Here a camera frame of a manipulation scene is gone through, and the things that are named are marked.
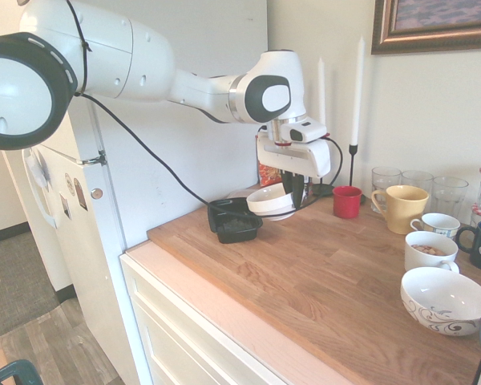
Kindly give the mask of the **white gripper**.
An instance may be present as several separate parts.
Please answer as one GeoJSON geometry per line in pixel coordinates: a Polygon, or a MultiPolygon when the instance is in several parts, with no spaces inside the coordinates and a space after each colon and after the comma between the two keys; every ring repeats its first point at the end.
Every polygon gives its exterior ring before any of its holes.
{"type": "Polygon", "coordinates": [[[281,182],[284,188],[293,190],[293,206],[301,207],[305,192],[305,178],[321,178],[331,171],[329,146],[324,140],[308,144],[292,142],[277,145],[266,134],[257,136],[257,158],[265,166],[283,170],[281,182]]]}

